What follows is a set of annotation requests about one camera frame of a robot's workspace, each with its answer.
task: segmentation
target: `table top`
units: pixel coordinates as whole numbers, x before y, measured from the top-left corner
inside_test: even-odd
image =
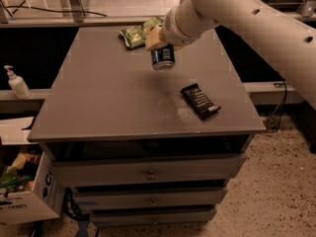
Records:
[[[39,112],[29,141],[129,140],[256,133],[265,129],[214,30],[155,71],[124,27],[81,28]],[[221,110],[201,120],[182,88],[198,83]]]

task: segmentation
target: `pump dispenser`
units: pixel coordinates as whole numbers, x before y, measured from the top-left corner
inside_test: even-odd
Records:
[[[8,71],[9,85],[19,99],[26,99],[31,95],[28,85],[21,76],[16,75],[11,69],[13,66],[5,65],[4,68]]]

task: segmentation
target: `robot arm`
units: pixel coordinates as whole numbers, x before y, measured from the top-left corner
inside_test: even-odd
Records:
[[[239,35],[316,109],[316,30],[261,0],[185,0],[146,48],[190,44],[218,25]]]

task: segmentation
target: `white soap bottle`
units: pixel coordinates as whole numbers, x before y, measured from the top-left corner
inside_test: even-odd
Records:
[[[16,75],[11,69],[13,66],[5,65],[4,68],[8,71],[9,85],[19,99],[26,99],[31,95],[31,91],[21,76]]]

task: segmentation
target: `speckled floor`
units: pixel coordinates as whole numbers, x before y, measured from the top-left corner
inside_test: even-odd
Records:
[[[267,237],[316,236],[316,155],[294,114],[278,132],[257,134],[247,161],[207,224],[102,228],[101,237]],[[0,225],[0,236],[29,236],[32,224]],[[75,236],[77,223],[62,215],[46,221],[43,237]],[[89,225],[89,236],[97,228]]]

